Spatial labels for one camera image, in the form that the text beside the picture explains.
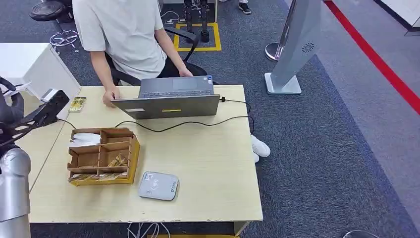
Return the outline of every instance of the light wood tabletop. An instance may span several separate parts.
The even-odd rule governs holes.
[[[139,87],[120,87],[123,98],[136,98]],[[229,100],[244,101],[242,85],[217,85],[214,92]],[[102,103],[102,87],[82,87],[87,97],[80,113],[67,120],[77,128],[114,127],[134,121],[118,108]],[[243,103],[220,102],[213,117],[139,120],[152,129],[164,129],[185,121],[216,123],[246,116]],[[263,219],[247,118],[216,126],[186,124],[155,133],[124,123],[140,142],[140,156],[133,185],[73,186],[68,183],[68,142],[71,126],[65,124],[31,193],[32,223],[98,222],[222,222],[234,221],[239,232],[248,221]],[[138,196],[145,171],[176,175],[177,195],[172,201]]]
[[[63,122],[59,121],[45,127],[34,129],[16,141],[16,145],[28,153],[29,158],[31,158],[29,190],[31,190],[35,184],[35,180],[40,173],[62,127]]]

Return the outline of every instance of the cardboard organizer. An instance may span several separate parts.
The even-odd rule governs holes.
[[[140,151],[133,132],[127,128],[75,129],[71,139],[77,133],[99,134],[101,141],[99,145],[69,148],[69,183],[75,186],[133,183]],[[125,163],[110,166],[117,157],[123,158]]]

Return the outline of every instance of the person's hand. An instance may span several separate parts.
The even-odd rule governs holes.
[[[187,70],[187,68],[183,68],[183,69],[179,70],[179,76],[180,77],[192,77],[193,74],[189,70]]]
[[[108,88],[105,91],[104,96],[102,97],[102,101],[108,107],[114,108],[115,106],[114,106],[114,104],[112,104],[111,100],[112,99],[118,99],[118,98],[119,98],[119,90],[118,90],[118,88],[117,87],[112,87],[112,88]]]

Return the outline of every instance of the red floor stripe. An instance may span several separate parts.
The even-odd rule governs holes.
[[[350,34],[360,49],[372,61],[372,63],[379,69],[391,85],[398,93],[406,100],[408,104],[420,115],[420,98],[401,80],[400,77],[385,63],[385,61],[378,55],[377,52],[369,45],[369,43],[361,36],[352,23],[346,16],[338,9],[332,1],[324,1],[331,12],[335,15],[337,20],[343,25],[344,29]]]

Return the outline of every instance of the white t-shirt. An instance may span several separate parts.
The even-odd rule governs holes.
[[[166,54],[155,39],[163,28],[157,0],[73,0],[82,46],[106,51],[115,67],[138,79],[156,78]]]

